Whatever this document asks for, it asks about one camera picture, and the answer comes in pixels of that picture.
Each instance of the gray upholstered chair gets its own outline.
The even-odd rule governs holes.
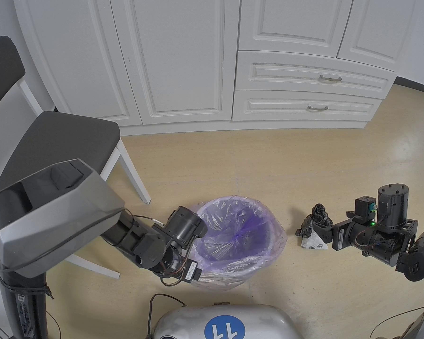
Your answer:
[[[118,124],[98,118],[43,112],[24,80],[25,69],[11,39],[0,37],[0,100],[17,84],[36,114],[0,176],[0,191],[57,162],[80,158],[106,180],[119,160],[141,200],[151,198],[121,140]]]

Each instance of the barcode label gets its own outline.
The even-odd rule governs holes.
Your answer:
[[[190,265],[190,268],[187,271],[187,274],[185,275],[185,279],[186,280],[191,280],[193,274],[195,273],[195,269],[196,269],[197,263],[192,262],[192,264]]]
[[[344,229],[339,230],[338,250],[342,249],[342,241],[344,241]]]

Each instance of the crumpled black plastic bag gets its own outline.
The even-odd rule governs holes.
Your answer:
[[[295,236],[301,236],[303,239],[307,239],[312,233],[312,223],[315,222],[323,227],[332,227],[333,221],[328,217],[328,213],[325,211],[324,205],[318,203],[312,208],[312,213],[306,216],[305,221],[295,232]]]

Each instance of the drawer handle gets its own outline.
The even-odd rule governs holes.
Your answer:
[[[319,77],[319,79],[322,79],[323,81],[327,81],[327,82],[332,82],[332,83],[337,83],[337,82],[340,82],[342,80],[341,77],[339,77],[339,78],[328,78],[326,76],[323,76],[322,74]]]
[[[308,109],[310,109],[310,110],[317,110],[319,112],[322,112],[324,110],[327,110],[328,109],[328,106],[326,105],[324,108],[314,108],[314,107],[311,107],[310,105],[308,105]]]

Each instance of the white logo symbol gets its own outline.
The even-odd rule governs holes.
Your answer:
[[[226,330],[228,332],[228,339],[232,339],[233,337],[237,335],[237,331],[232,332],[230,323],[226,323]],[[223,334],[218,335],[215,324],[212,325],[212,331],[213,331],[213,339],[221,339],[223,337]]]

